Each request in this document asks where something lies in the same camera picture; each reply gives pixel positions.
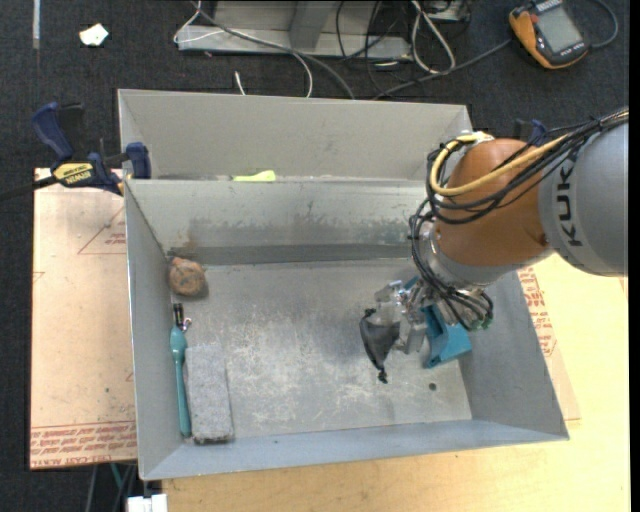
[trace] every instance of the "black carpet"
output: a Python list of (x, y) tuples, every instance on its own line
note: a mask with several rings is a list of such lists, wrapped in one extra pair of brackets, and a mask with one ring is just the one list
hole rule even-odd
[[(609, 37), (613, 23), (595, 0), (573, 0), (576, 18), (594, 41)], [(53, 155), (35, 136), (30, 117), (50, 101), (85, 105), (86, 137), (119, 151), (119, 88), (195, 90), (238, 94), (238, 71), (247, 94), (302, 96), (303, 68), (290, 56), (187, 55), (172, 42), (193, 13), (189, 2), (158, 0), (41, 0), (41, 47), (32, 45), (33, 2), (3, 0), (0, 8), (0, 192), (26, 185), (34, 167)], [(458, 62), (466, 62), (511, 38), (507, 14), (516, 0), (475, 0), (467, 26), (445, 33)], [(533, 65), (512, 42), (448, 76), (408, 87), (383, 101), (464, 104), (475, 128), (511, 136), (514, 120), (537, 119), (547, 127), (585, 121), (629, 102), (629, 0), (607, 0), (619, 33), (609, 45), (563, 70)], [(396, 5), (385, 7), (395, 12)], [(84, 47), (78, 32), (100, 22), (110, 32), (102, 48)], [(422, 40), (424, 51), (439, 52)], [(361, 60), (329, 63), (368, 99), (398, 85), (409, 66), (371, 71)], [(330, 74), (312, 64), (314, 96), (347, 98)], [(30, 472), (28, 469), (31, 258), (33, 199), (0, 203), (0, 511), (83, 510), (93, 468)], [(111, 510), (116, 487), (109, 467), (96, 475), (93, 510)]]

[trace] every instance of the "power cord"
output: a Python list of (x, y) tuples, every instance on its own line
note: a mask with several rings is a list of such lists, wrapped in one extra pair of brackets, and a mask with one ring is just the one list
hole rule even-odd
[(313, 62), (314, 64), (317, 64), (318, 66), (322, 67), (323, 69), (325, 69), (337, 82), (338, 84), (340, 84), (340, 86), (343, 88), (343, 90), (347, 93), (347, 95), (352, 99), (356, 99), (353, 91), (351, 90), (351, 87), (349, 87), (349, 85), (344, 81), (344, 79), (333, 69), (331, 68), (329, 65), (325, 64), (324, 62), (322, 62), (320, 59), (317, 59), (315, 57), (313, 57), (312, 55), (309, 55), (307, 53), (298, 51), (298, 50), (294, 50), (293, 48), (289, 48), (287, 46), (278, 44), (278, 43), (273, 43), (271, 41), (265, 41), (263, 39), (259, 39), (257, 37), (253, 37), (250, 36), (248, 34), (244, 34), (242, 32), (238, 32), (236, 30), (232, 30), (224, 25), (221, 25), (220, 23), (216, 22), (211, 16), (209, 16), (206, 12), (202, 11), (201, 6), (202, 6), (202, 2), (190, 2), (191, 5), (194, 6), (194, 8), (200, 13), (200, 16), (202, 16), (204, 19), (206, 19), (211, 25), (213, 25), (214, 27), (218, 27), (220, 30), (233, 35), (235, 37), (239, 37), (240, 39), (244, 39), (246, 41), (251, 41), (253, 43), (257, 43), (260, 44), (262, 46), (266, 46), (268, 48), (274, 48), (277, 50), (281, 50), (285, 53), (288, 53), (290, 55), (293, 56), (297, 56), (300, 59), (306, 59), (309, 62)]

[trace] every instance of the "foam block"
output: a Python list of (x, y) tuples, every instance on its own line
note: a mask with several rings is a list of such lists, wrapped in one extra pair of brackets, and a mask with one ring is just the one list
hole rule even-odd
[(187, 348), (187, 399), (196, 443), (233, 437), (224, 351), (219, 343)]

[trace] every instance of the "yellow object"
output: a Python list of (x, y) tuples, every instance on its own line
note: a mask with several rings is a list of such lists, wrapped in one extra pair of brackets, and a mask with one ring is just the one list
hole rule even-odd
[(249, 176), (234, 176), (233, 181), (275, 181), (276, 173), (272, 170), (262, 171)]

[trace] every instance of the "toothbrush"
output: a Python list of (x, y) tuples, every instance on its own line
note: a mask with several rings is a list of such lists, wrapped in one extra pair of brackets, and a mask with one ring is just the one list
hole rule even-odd
[(184, 386), (184, 377), (182, 367), (184, 365), (185, 350), (187, 349), (187, 339), (184, 333), (189, 327), (191, 321), (183, 319), (182, 304), (173, 305), (173, 314), (175, 323), (171, 328), (171, 336), (169, 337), (169, 345), (173, 355), (173, 362), (176, 367), (176, 384), (178, 386), (178, 418), (180, 420), (180, 433), (184, 437), (191, 436), (191, 420), (189, 418), (189, 409), (187, 406), (187, 393)]

